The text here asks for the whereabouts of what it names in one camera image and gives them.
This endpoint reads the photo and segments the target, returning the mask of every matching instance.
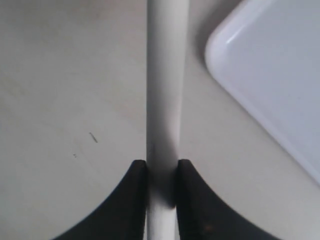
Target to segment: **black plastic part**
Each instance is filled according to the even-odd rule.
[[[109,197],[55,240],[142,240],[146,217],[147,165],[132,162]]]
[[[278,240],[224,203],[187,159],[178,162],[176,209],[181,240]]]

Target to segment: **white table surface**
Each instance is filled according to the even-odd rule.
[[[258,226],[318,240],[319,186],[200,57],[236,2],[190,3],[181,158]],[[0,33],[0,238],[50,239],[145,159],[146,1],[0,0]]]

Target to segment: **scratch on surface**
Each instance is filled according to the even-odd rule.
[[[96,143],[98,143],[97,139],[96,139],[95,136],[92,134],[92,132],[89,132],[89,134],[91,135],[92,139],[93,139]]]

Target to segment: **white cylindrical rod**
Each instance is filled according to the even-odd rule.
[[[147,1],[147,239],[174,240],[189,0]]]

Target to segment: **white tube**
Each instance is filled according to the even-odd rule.
[[[147,2],[147,239],[174,240],[189,0]]]

